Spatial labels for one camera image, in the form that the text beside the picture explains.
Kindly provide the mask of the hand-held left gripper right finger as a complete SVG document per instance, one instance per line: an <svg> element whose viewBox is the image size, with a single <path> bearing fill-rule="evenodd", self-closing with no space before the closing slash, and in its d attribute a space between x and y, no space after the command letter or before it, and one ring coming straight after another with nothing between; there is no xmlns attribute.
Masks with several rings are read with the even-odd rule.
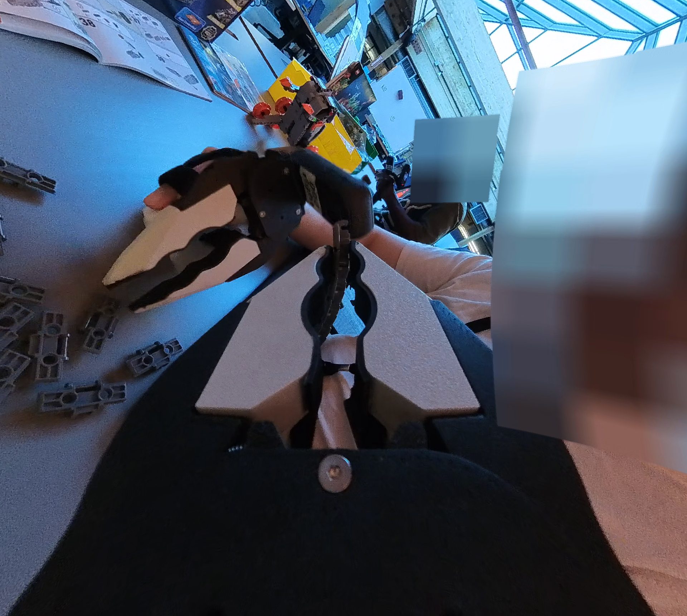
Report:
<svg viewBox="0 0 687 616"><path fill-rule="evenodd" d="M384 426L476 414L479 402L427 295L364 246L356 253L376 310L361 338L371 414Z"/></svg>

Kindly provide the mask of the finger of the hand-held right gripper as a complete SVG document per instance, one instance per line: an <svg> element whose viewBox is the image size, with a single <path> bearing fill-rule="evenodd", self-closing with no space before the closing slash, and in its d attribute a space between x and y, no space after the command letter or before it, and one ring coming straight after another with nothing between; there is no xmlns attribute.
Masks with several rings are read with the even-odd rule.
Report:
<svg viewBox="0 0 687 616"><path fill-rule="evenodd" d="M219 228L233 220L237 199L226 185L194 205L180 210L160 210L144 231L118 257L102 283L116 283L152 270L164 257L187 247L192 238L207 228Z"/></svg>
<svg viewBox="0 0 687 616"><path fill-rule="evenodd" d="M204 258L189 262L176 276L161 282L128 308L138 313L184 299L242 277L270 259L270 245L247 237L221 237Z"/></svg>

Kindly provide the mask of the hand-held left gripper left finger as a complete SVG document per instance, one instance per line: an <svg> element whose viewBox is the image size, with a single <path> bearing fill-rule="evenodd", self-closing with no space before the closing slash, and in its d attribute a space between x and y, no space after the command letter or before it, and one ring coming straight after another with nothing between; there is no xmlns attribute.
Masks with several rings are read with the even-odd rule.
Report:
<svg viewBox="0 0 687 616"><path fill-rule="evenodd" d="M251 298L195 404L199 413L272 422L288 444L306 415L301 386L313 354L302 304L320 283L316 265L324 255L318 248Z"/></svg>

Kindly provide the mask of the row of grey track links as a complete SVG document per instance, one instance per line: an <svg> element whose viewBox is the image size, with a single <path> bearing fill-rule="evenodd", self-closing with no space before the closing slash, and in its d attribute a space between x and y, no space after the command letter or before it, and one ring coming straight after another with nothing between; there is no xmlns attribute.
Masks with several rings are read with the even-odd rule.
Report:
<svg viewBox="0 0 687 616"><path fill-rule="evenodd" d="M1 181L15 186L55 194L56 181L31 169L26 169L1 157ZM1 275L1 396L13 392L19 379L32 365L31 380L39 384L57 384L63 377L64 364L69 359L70 334L65 331L65 315L57 311L40 310L45 300L45 288L24 282L17 277ZM113 339L118 323L119 302L107 296L98 299L84 327L81 351L99 355ZM34 332L22 333L35 325ZM137 350L126 361L127 370L135 378L167 367L183 352L181 343L172 338L156 341ZM72 418L91 414L105 406L126 401L126 383L92 384L65 383L56 389L43 391L37 397L39 413L67 413Z"/></svg>

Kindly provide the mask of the person's right forearm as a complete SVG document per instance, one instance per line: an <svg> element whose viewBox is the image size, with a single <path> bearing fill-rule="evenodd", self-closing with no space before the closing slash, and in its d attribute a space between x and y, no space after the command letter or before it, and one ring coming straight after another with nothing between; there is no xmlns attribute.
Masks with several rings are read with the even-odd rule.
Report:
<svg viewBox="0 0 687 616"><path fill-rule="evenodd" d="M333 225L313 208L306 206L299 225L291 233L291 239L310 251L322 246L333 246ZM378 226L356 240L366 249L383 260L389 267L396 269L405 253L420 251L399 236L384 231Z"/></svg>

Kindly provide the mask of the grey desk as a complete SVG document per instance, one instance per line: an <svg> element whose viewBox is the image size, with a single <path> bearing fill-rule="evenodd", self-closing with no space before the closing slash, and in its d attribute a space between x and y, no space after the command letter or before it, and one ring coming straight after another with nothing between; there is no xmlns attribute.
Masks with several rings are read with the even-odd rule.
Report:
<svg viewBox="0 0 687 616"><path fill-rule="evenodd" d="M142 229L143 198L159 174L206 147L261 150L281 135L252 127L212 96L177 92L141 74L98 64L65 45L1 32L1 156L56 180L54 195L1 185L7 235L1 274L46 291L65 316L64 382L126 381L127 398L72 419L39 414L25 379L1 401L1 614L6 615L68 527L99 460L156 380L132 379L124 361L156 340L190 346L280 264L166 307L120 317L100 355L76 349L102 278Z"/></svg>

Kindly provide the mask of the person's right hand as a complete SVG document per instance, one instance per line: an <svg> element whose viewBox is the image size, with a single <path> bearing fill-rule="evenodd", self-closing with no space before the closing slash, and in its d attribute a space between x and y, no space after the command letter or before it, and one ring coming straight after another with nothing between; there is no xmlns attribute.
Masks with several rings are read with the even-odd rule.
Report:
<svg viewBox="0 0 687 616"><path fill-rule="evenodd" d="M143 199L145 207L159 211L174 204L181 195L170 185L163 184Z"/></svg>

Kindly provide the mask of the yellow plastic bin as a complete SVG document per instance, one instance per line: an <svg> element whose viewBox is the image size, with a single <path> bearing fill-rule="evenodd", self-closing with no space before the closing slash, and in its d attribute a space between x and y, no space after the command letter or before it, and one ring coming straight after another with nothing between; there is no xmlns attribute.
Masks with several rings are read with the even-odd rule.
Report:
<svg viewBox="0 0 687 616"><path fill-rule="evenodd" d="M278 111L278 104L281 98L293 100L295 92L286 90L282 81L288 78L296 86L301 86L311 79L311 73L298 62L291 59L282 73L279 75L269 89L264 93L264 100L269 103L275 111ZM347 125L342 121L341 111L335 110L334 117L322 128L320 134L308 142L308 146L316 147L317 153L330 160L335 165L341 167L350 174L353 174L362 162L362 156L355 147L353 139L347 130Z"/></svg>

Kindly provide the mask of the grey orange toy robot chassis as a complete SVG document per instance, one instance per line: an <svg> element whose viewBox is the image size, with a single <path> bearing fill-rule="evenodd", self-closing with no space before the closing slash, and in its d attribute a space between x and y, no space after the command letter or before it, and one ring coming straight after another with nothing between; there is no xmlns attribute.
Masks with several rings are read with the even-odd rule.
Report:
<svg viewBox="0 0 687 616"><path fill-rule="evenodd" d="M336 109L330 92L314 77L301 86L293 84L290 78L279 79L285 92L294 93L293 98L280 97L272 110L270 105L259 102L247 115L253 125L269 125L282 131L292 147L306 148L333 121Z"/></svg>

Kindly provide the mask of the green plastic bin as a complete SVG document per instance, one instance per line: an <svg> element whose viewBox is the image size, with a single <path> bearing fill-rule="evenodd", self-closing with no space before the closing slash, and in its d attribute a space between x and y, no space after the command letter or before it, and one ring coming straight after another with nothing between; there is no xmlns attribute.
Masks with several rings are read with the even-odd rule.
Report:
<svg viewBox="0 0 687 616"><path fill-rule="evenodd" d="M376 133L374 129L366 124L360 125L356 118L345 109L341 111L340 119L361 160L371 162L373 158L379 156L375 148Z"/></svg>

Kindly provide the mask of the dark flower set box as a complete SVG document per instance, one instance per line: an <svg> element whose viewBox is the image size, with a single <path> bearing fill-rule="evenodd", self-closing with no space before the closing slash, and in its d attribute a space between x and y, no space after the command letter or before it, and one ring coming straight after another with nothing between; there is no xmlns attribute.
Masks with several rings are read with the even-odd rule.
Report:
<svg viewBox="0 0 687 616"><path fill-rule="evenodd" d="M328 82L327 89L352 116L364 115L376 102L370 79L361 62L348 65Z"/></svg>

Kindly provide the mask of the blue printed leaflet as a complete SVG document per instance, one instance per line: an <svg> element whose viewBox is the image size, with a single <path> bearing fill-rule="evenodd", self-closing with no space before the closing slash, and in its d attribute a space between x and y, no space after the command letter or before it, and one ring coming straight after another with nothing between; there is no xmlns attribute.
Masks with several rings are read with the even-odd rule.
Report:
<svg viewBox="0 0 687 616"><path fill-rule="evenodd" d="M244 112L252 113L262 98L243 63L229 53L215 49L182 25L177 29L211 91Z"/></svg>

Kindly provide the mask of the open instruction booklet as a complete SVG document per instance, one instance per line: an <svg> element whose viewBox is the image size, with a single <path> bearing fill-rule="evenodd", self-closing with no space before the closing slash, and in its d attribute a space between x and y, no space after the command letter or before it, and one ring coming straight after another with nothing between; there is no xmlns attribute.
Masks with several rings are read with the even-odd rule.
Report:
<svg viewBox="0 0 687 616"><path fill-rule="evenodd" d="M161 22L124 0L1 0L1 29L78 48L211 101Z"/></svg>

